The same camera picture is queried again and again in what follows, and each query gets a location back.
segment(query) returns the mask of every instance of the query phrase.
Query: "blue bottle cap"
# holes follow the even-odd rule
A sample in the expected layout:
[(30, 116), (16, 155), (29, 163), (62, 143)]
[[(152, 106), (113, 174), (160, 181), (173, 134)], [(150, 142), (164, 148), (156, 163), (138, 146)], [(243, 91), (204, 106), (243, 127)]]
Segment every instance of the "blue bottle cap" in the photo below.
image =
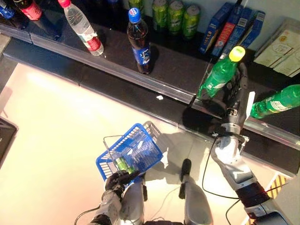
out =
[(129, 21), (131, 23), (137, 23), (141, 19), (141, 13), (140, 13), (140, 10), (138, 8), (131, 8), (128, 11), (128, 15), (129, 15)]

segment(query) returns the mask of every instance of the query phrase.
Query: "blue packaging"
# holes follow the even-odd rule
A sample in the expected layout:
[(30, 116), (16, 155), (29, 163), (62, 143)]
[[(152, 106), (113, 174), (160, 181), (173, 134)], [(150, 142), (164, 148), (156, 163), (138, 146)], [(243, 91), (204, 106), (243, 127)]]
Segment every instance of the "blue packaging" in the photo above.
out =
[(199, 51), (203, 54), (210, 48), (218, 35), (219, 29), (228, 18), (234, 4), (226, 2), (213, 16), (201, 42)]
[(252, 18), (252, 12), (253, 10), (250, 8), (244, 8), (242, 15), (240, 16), (239, 22), (238, 24), (235, 26), (232, 34), (230, 35), (227, 44), (225, 45), (222, 55), (221, 55), (221, 59), (224, 59), (229, 52), (236, 46), (236, 44), (238, 43), (238, 41), (241, 39), (241, 37), (243, 36), (243, 34), (245, 33), (247, 27), (250, 24), (250, 20)]
[(6, 2), (0, 0), (0, 15), (2, 15), (4, 19), (9, 20), (14, 17), (15, 12)]
[(243, 6), (235, 5), (233, 10), (231, 11), (228, 20), (225, 23), (224, 28), (222, 29), (221, 34), (219, 35), (215, 47), (212, 50), (212, 55), (219, 56), (221, 54), (222, 49), (224, 48), (227, 40), (235, 28), (235, 25), (238, 23), (240, 19), (240, 15), (242, 14)]
[(133, 53), (135, 55), (135, 60), (140, 65), (145, 65), (150, 61), (150, 48), (149, 46), (143, 48), (143, 49), (135, 49), (132, 48)]
[(258, 11), (252, 26), (249, 28), (248, 32), (244, 35), (240, 42), (240, 46), (247, 49), (249, 45), (257, 38), (263, 27), (263, 21), (266, 14), (263, 11)]

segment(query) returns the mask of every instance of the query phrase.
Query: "blue shopping basket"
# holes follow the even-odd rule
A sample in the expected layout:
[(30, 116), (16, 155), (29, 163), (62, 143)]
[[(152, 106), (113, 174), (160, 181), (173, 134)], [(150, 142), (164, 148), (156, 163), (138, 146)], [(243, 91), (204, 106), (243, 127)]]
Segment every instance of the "blue shopping basket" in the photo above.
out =
[(159, 162), (163, 154), (142, 124), (136, 123), (96, 159), (103, 180), (118, 171), (113, 160), (119, 157), (123, 157), (128, 166), (143, 173)]

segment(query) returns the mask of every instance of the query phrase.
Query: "yellow bottle cap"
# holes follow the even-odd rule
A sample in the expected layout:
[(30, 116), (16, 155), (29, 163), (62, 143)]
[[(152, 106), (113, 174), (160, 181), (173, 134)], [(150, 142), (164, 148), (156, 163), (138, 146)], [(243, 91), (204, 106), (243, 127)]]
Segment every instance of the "yellow bottle cap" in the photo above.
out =
[(236, 46), (229, 53), (229, 58), (233, 62), (238, 62), (244, 57), (245, 53), (246, 51), (243, 47)]

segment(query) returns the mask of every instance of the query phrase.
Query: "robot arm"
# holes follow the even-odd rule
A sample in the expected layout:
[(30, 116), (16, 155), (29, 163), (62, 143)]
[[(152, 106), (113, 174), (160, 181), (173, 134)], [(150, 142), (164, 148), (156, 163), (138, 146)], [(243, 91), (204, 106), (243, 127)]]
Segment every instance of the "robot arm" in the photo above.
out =
[(264, 191), (250, 168), (240, 156), (248, 138), (240, 135), (246, 120), (248, 91), (247, 69), (241, 64), (238, 85), (232, 89), (227, 103), (227, 112), (221, 127), (216, 132), (218, 139), (211, 156), (244, 204), (244, 209), (257, 225), (291, 225), (278, 205)]
[(129, 174), (128, 172), (120, 171), (107, 179), (100, 208), (96, 211), (93, 220), (88, 225), (116, 224), (122, 208), (121, 201), (125, 190), (124, 185), (130, 183), (139, 173), (139, 171), (136, 171)]

